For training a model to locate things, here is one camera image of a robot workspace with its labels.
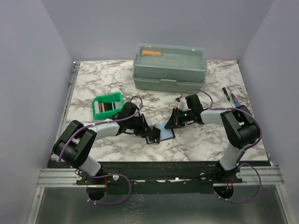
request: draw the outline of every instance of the marble surface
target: marble surface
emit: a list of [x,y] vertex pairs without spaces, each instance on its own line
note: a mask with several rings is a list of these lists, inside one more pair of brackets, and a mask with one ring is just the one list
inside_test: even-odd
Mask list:
[[[96,96],[122,92],[123,101],[133,95],[143,98],[144,114],[149,125],[168,121],[176,106],[177,93],[138,90],[132,80],[132,61],[82,62],[78,72],[66,124],[72,120],[93,122],[92,101]],[[208,61],[208,74],[203,90],[214,100],[214,107],[230,107],[222,91],[229,86],[240,104],[252,112],[250,101],[236,61]],[[210,100],[203,94],[199,98],[204,108]],[[216,161],[228,145],[225,130],[220,125],[185,126],[174,130],[176,138],[160,144],[147,145],[145,139],[121,134],[94,143],[90,156],[97,161]],[[246,152],[242,160],[268,160],[263,143]]]

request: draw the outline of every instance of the orange object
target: orange object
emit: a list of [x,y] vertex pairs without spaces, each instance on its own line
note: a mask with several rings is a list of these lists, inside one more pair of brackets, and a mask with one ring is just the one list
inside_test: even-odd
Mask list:
[[152,51],[152,50],[142,50],[141,56],[150,55],[150,56],[161,56],[162,52],[159,51]]

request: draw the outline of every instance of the green box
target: green box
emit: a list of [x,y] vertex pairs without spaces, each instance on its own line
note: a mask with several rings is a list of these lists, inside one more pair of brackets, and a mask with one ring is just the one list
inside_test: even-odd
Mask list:
[[[95,101],[98,101],[99,103],[113,103],[115,101],[120,101],[121,108],[96,114],[95,108],[94,108]],[[122,107],[123,107],[123,101],[122,101],[122,97],[121,97],[121,92],[115,92],[115,93],[107,94],[104,96],[96,97],[93,100],[93,119],[94,120],[105,120],[107,118],[110,118],[113,115],[115,115],[116,113],[120,112]]]

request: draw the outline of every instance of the gray wall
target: gray wall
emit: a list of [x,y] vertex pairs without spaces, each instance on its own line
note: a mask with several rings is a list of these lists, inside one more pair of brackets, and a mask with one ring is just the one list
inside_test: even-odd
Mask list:
[[133,59],[137,43],[240,60],[273,0],[42,0],[74,61]]
[[1,1],[0,29],[0,223],[22,224],[73,65],[40,0]]
[[298,0],[276,0],[240,61],[265,147],[282,170],[294,211],[299,211],[298,9]]

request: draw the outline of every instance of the screwdriver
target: screwdriver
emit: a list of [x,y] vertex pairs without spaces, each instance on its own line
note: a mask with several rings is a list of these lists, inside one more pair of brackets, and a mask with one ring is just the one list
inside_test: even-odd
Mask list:
[[240,106],[239,101],[237,100],[237,98],[235,97],[235,95],[232,93],[232,91],[230,90],[230,88],[228,87],[228,90],[230,91],[230,94],[232,96],[233,102],[235,104],[235,106]]
[[230,102],[230,104],[232,105],[232,102],[230,101],[230,98],[229,98],[229,95],[228,95],[228,92],[226,91],[225,87],[222,88],[226,98],[228,99],[228,101]]

